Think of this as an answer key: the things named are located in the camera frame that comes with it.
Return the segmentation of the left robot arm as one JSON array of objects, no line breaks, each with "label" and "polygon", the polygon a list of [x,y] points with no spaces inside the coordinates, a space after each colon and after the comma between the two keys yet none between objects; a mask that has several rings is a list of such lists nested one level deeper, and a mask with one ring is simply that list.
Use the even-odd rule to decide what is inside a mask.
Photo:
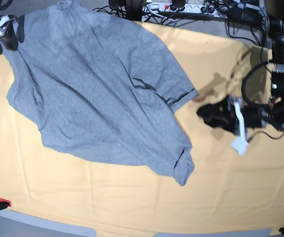
[{"label": "left robot arm", "polygon": [[[264,128],[267,124],[284,132],[284,0],[265,1],[266,37],[272,42],[272,59],[261,61],[244,77],[241,97],[227,95],[216,104],[207,104],[197,110],[197,116],[210,127],[222,128],[234,135],[242,129]],[[260,68],[273,64],[271,95],[268,103],[251,101],[246,86],[251,76]]]}]

